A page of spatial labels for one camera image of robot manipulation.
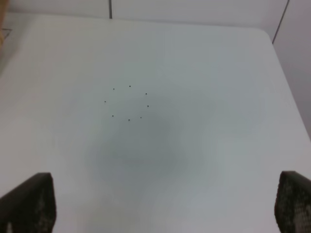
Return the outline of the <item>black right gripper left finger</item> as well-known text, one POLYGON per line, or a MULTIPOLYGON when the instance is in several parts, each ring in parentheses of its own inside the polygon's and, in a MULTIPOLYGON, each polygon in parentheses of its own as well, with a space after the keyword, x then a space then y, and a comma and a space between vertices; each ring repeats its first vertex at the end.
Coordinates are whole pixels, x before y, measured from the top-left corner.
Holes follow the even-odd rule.
POLYGON ((2 233, 51 233, 56 200, 50 173, 37 173, 0 199, 2 233))

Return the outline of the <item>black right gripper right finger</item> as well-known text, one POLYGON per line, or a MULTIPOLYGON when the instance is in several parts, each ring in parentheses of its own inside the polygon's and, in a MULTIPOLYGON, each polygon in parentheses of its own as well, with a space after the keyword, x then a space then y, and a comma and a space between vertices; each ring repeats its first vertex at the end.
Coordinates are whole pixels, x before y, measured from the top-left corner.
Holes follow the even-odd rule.
POLYGON ((311 181, 295 171, 280 174, 275 219, 281 233, 311 231, 311 181))

